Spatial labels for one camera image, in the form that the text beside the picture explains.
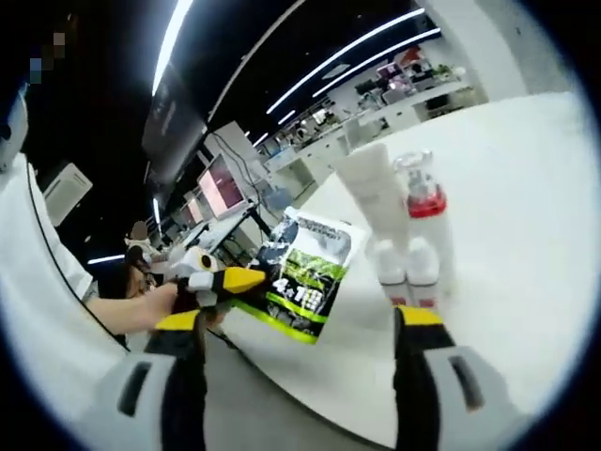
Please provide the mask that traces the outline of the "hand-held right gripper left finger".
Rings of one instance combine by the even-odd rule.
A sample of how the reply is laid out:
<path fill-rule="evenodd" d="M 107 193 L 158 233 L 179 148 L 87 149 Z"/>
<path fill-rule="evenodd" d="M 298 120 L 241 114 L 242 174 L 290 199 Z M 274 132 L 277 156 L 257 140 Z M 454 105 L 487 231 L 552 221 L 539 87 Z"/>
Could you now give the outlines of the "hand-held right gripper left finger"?
<path fill-rule="evenodd" d="M 87 411 L 92 450 L 205 450 L 205 322 L 174 315 L 144 351 L 131 352 L 99 383 Z"/>

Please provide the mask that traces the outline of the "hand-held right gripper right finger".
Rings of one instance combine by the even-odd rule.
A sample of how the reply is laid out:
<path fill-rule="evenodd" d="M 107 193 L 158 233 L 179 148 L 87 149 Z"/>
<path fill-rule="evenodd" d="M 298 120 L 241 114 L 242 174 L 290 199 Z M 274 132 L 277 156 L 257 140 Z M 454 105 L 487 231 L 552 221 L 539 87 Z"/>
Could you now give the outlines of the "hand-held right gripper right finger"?
<path fill-rule="evenodd" d="M 393 389 L 397 450 L 492 450 L 511 426 L 500 373 L 458 346 L 441 316 L 394 308 Z"/>

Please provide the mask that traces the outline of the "person's left hand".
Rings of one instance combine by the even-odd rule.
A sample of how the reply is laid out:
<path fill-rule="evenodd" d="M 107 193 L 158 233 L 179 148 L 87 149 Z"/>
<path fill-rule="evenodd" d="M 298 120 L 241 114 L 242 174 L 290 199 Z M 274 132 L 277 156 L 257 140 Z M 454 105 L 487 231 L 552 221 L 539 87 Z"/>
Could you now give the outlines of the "person's left hand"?
<path fill-rule="evenodd" d="M 144 329 L 153 329 L 162 319 L 171 315 L 177 297 L 178 286 L 174 282 L 168 282 L 154 288 L 142 296 L 142 323 Z"/>

